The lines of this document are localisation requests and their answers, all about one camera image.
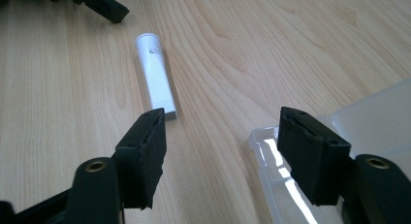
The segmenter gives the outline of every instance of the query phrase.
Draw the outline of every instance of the black object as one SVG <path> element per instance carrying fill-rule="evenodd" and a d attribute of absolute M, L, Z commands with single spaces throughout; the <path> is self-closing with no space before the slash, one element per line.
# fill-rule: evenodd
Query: black object
<path fill-rule="evenodd" d="M 124 223 L 124 208 L 152 208 L 166 151 L 164 109 L 146 112 L 112 158 L 78 167 L 71 189 L 18 214 L 0 202 L 0 224 Z"/>
<path fill-rule="evenodd" d="M 278 151 L 316 206 L 344 200 L 344 223 L 411 223 L 411 182 L 385 158 L 349 157 L 351 145 L 306 112 L 283 107 Z"/>
<path fill-rule="evenodd" d="M 113 23 L 121 22 L 130 12 L 125 6 L 115 0 L 72 0 L 76 4 L 84 3 L 85 6 L 100 14 Z"/>

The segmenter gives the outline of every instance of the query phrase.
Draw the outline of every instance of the white cylindrical object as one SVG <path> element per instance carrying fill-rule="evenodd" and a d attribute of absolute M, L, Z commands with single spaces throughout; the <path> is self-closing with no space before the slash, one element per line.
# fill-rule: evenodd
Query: white cylindrical object
<path fill-rule="evenodd" d="M 176 109 L 164 64 L 160 38 L 152 33 L 141 34 L 136 47 L 150 96 L 151 107 L 164 108 L 166 120 L 176 118 Z"/>

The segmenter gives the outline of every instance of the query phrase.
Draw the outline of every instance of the clear plastic container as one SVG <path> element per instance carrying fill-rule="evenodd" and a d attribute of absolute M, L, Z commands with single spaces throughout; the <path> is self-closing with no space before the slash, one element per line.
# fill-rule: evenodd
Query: clear plastic container
<path fill-rule="evenodd" d="M 352 145 L 351 156 L 375 154 L 411 177 L 411 79 L 318 119 Z M 290 177 L 276 149 L 278 126 L 255 129 L 248 139 L 273 223 L 342 223 L 341 205 L 312 206 Z"/>

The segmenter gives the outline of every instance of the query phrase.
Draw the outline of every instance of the wooden table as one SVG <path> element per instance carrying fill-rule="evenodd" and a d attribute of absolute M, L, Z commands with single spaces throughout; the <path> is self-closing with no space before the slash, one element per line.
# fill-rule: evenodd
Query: wooden table
<path fill-rule="evenodd" d="M 117 0 L 0 6 L 0 199 L 69 188 L 150 109 L 135 38 L 162 39 L 177 120 L 153 210 L 127 223 L 270 223 L 247 145 L 282 106 L 329 114 L 411 75 L 411 0 Z"/>

